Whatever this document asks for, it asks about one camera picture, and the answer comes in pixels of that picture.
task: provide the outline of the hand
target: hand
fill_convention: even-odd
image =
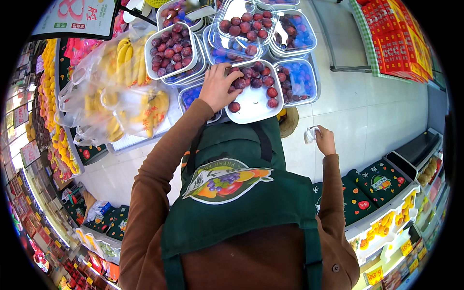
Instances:
[[[224,77],[226,68],[231,67],[229,63],[215,64],[206,71],[203,88],[201,88],[198,99],[205,101],[216,113],[229,105],[242,90],[235,90],[227,93],[233,81],[243,77],[241,71],[234,71],[227,77]]]
[[[316,130],[316,143],[319,150],[324,156],[336,154],[334,132],[321,125],[317,125],[316,127],[320,130],[320,132]]]

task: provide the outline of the green checkered tablecloth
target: green checkered tablecloth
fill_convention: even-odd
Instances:
[[[359,5],[358,2],[356,2],[356,0],[349,0],[349,3],[353,9],[353,16],[354,16],[356,23],[358,24],[359,30],[361,32],[361,36],[364,38],[364,44],[366,45],[367,58],[369,59],[369,63],[372,68],[372,75],[374,77],[396,79],[399,81],[412,84],[412,81],[410,80],[380,73],[379,64],[377,62],[377,56],[375,55],[374,43],[372,42],[372,35],[369,30],[369,26],[367,25],[366,18],[364,17],[364,14],[361,11],[361,5]]]

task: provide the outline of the person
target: person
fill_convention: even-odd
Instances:
[[[227,93],[243,76],[234,71],[224,77],[229,67],[222,63],[206,72],[199,98],[135,177],[121,288],[353,288],[360,269],[344,234],[333,132],[318,126],[316,142],[325,158],[316,215],[311,180],[286,171],[277,118],[205,128],[240,92]],[[182,189],[170,209],[169,182],[181,159]]]

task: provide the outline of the brown sleeve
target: brown sleeve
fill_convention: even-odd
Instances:
[[[196,99],[158,141],[134,178],[120,258],[120,279],[127,289],[136,288],[150,242],[168,215],[167,193],[174,171],[200,127],[213,115],[207,103]]]
[[[322,198],[319,218],[326,233],[338,241],[345,240],[343,189],[338,154],[327,155],[323,160]]]

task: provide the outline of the apron logo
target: apron logo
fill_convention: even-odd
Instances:
[[[385,176],[380,176],[380,175],[374,175],[371,179],[371,186],[374,189],[374,191],[378,190],[386,190],[390,186],[392,186],[391,179],[388,179]]]
[[[241,161],[224,158],[198,168],[193,174],[182,199],[191,197],[209,205],[234,201],[260,181],[274,181],[269,177],[272,168],[248,168]]]

